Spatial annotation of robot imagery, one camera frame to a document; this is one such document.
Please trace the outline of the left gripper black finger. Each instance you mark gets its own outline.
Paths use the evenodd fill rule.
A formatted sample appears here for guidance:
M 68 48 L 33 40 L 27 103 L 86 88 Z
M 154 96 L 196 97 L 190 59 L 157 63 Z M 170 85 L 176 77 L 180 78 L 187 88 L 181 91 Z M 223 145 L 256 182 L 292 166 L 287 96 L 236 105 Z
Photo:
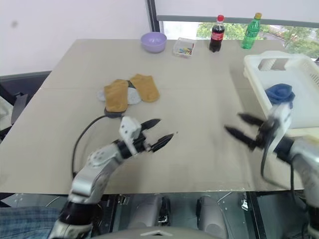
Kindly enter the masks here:
M 161 119 L 150 119 L 141 124 L 141 130 L 148 130 L 158 124 Z
M 156 152 L 159 149 L 163 148 L 166 144 L 168 144 L 168 142 L 173 138 L 173 136 L 174 134 L 172 133 L 158 139 L 155 144 L 151 145 L 151 151 Z

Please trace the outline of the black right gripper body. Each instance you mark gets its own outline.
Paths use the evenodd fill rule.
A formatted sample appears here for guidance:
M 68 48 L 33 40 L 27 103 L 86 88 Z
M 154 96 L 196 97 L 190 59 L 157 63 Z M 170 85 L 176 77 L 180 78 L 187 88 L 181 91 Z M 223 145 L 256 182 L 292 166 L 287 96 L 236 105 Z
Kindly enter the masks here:
M 254 150 L 256 147 L 259 149 L 268 148 L 273 139 L 274 131 L 276 130 L 276 121 L 274 119 L 263 121 L 259 118 L 253 118 L 251 124 L 258 126 L 259 128 L 257 136 L 249 148 L 251 150 Z

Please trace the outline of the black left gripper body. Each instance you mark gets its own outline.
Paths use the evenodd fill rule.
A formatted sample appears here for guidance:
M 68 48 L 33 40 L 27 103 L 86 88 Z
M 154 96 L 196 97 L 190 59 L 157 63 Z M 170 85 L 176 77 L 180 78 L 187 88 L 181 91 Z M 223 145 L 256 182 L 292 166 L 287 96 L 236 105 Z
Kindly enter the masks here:
M 137 139 L 134 139 L 134 148 L 137 151 L 137 154 L 142 152 L 153 152 L 152 146 L 147 142 L 147 138 L 142 132 L 140 132 Z

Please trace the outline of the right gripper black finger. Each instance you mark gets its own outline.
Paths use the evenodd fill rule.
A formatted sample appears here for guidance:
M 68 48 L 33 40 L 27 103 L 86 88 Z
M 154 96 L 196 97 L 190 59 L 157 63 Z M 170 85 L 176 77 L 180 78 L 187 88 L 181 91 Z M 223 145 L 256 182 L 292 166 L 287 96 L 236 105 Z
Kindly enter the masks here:
M 241 141 L 242 143 L 244 143 L 245 145 L 247 145 L 247 147 L 250 150 L 254 150 L 257 147 L 256 141 L 253 140 L 252 138 L 246 136 L 242 131 L 240 131 L 234 127 L 227 126 L 227 125 L 225 125 L 224 128 L 235 139 L 237 139 L 237 140 Z
M 262 126 L 264 121 L 248 113 L 238 113 L 238 117 L 249 125 Z

